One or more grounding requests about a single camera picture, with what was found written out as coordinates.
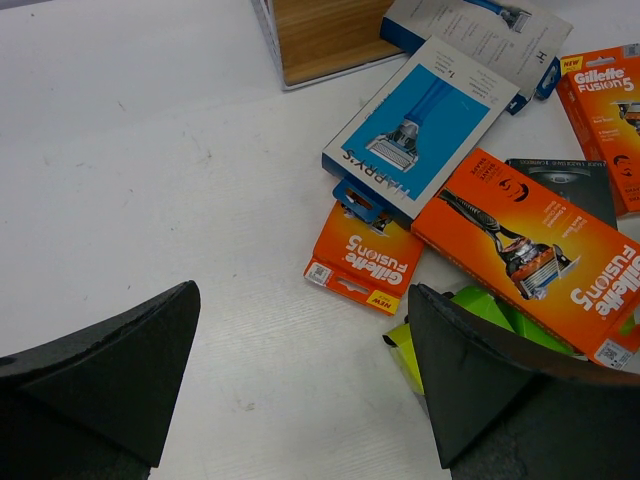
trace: orange gillette box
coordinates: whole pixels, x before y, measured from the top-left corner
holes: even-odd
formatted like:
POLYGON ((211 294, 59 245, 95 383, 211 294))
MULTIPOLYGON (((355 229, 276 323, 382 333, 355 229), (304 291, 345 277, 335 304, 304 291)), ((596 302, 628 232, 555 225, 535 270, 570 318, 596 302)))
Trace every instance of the orange gillette box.
POLYGON ((424 243, 388 217, 371 225, 337 202, 304 276, 358 303, 394 315, 424 243))
POLYGON ((591 360, 620 369, 640 347, 621 327, 640 304, 640 244, 475 150, 412 230, 591 360))
POLYGON ((640 44, 562 59, 558 95, 587 160, 606 161, 616 213, 640 211, 640 44))

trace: white table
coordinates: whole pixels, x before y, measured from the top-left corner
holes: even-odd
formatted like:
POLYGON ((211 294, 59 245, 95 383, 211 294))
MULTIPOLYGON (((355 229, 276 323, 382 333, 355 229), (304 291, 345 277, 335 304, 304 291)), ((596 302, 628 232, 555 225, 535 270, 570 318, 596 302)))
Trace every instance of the white table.
MULTIPOLYGON (((575 25, 565 54, 638 41, 637 0, 538 3, 575 25)), ((0 11, 0 355, 194 279, 152 478, 449 478, 380 338, 406 304, 389 320, 302 279, 333 204, 320 151, 400 64, 282 94, 248 0, 0 11)), ((481 146, 583 158, 555 95, 481 146)), ((466 282, 432 253, 414 280, 466 282)))

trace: razor handle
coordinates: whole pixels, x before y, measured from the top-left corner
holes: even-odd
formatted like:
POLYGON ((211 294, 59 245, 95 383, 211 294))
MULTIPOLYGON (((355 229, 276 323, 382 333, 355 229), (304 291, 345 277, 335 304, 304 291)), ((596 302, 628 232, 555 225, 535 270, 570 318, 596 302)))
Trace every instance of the razor handle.
POLYGON ((447 205, 473 223, 476 227, 484 230, 486 233, 495 235, 503 231, 498 220, 493 218, 484 210, 481 210, 475 205, 458 197, 451 190, 447 188, 443 189, 438 194, 438 198, 444 200, 447 205))
POLYGON ((407 113, 407 115, 405 115, 404 118, 415 123, 418 127, 421 127, 429 113, 431 113, 436 105, 438 105, 438 103, 440 103, 440 101, 452 90, 453 87, 451 85, 440 78, 436 78, 424 93, 420 101, 409 113, 407 113))
POLYGON ((486 8, 487 10, 491 10, 493 13, 500 15, 502 12, 502 6, 493 2, 488 2, 487 0, 464 0, 467 3, 471 3, 478 7, 486 8))

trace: qr code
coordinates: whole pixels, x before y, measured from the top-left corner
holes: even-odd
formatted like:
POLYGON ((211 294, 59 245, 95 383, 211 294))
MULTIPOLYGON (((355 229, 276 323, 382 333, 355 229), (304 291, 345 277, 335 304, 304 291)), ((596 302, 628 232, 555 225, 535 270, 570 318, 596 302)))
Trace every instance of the qr code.
POLYGON ((633 354, 612 340, 606 340, 596 352, 595 358, 607 367, 620 370, 631 359, 633 354))
POLYGON ((332 273, 333 272, 324 265, 320 265, 319 263, 314 262, 309 267, 309 270, 307 270, 305 278, 312 281, 313 283, 317 283, 318 285, 324 287, 329 281, 329 277, 332 273))
POLYGON ((640 57, 640 43, 633 43, 624 47, 624 58, 640 57))

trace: wooden panel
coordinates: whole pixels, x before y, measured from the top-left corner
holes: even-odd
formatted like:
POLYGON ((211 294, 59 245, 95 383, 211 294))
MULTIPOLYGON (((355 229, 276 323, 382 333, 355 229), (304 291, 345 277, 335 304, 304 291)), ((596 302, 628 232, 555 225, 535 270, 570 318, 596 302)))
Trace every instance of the wooden panel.
POLYGON ((393 0, 274 0, 287 85, 295 85, 399 50, 381 40, 393 0))

